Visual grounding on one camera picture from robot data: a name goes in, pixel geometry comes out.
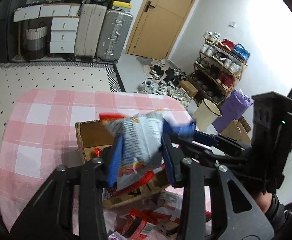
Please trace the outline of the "person's right hand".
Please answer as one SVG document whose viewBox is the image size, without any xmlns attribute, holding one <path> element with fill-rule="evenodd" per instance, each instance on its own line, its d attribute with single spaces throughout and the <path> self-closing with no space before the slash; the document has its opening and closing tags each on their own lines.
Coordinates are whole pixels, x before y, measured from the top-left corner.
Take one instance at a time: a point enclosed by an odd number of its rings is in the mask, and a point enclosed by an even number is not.
<svg viewBox="0 0 292 240">
<path fill-rule="evenodd" d="M 260 207 L 260 209 L 263 211 L 263 213 L 266 213 L 272 203 L 272 194 L 271 193 L 258 193 L 255 195 L 252 195 L 253 199 L 255 200 L 255 202 L 258 204 L 258 206 Z"/>
</svg>

